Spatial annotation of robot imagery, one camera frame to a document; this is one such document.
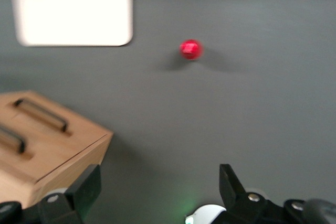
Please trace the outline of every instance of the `white rectangle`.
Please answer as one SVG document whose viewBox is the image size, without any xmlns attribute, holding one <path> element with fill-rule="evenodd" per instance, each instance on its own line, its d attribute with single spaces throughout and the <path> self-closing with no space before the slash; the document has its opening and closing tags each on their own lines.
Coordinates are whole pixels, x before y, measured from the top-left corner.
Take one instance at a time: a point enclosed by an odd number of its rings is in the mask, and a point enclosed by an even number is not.
<svg viewBox="0 0 336 224">
<path fill-rule="evenodd" d="M 24 46 L 121 46 L 133 35 L 132 0 L 12 0 Z"/>
</svg>

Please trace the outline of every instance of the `gray table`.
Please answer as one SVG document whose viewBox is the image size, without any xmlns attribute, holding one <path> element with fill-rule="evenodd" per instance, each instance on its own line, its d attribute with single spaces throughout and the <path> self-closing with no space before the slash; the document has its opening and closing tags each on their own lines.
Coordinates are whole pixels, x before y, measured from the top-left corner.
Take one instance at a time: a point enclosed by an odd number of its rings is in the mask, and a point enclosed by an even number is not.
<svg viewBox="0 0 336 224">
<path fill-rule="evenodd" d="M 24 48 L 0 7 L 0 91 L 115 131 L 86 223 L 183 223 L 222 204 L 221 163 L 277 204 L 336 202 L 336 0 L 134 0 L 118 48 Z M 197 62 L 178 56 L 189 38 Z"/>
</svg>

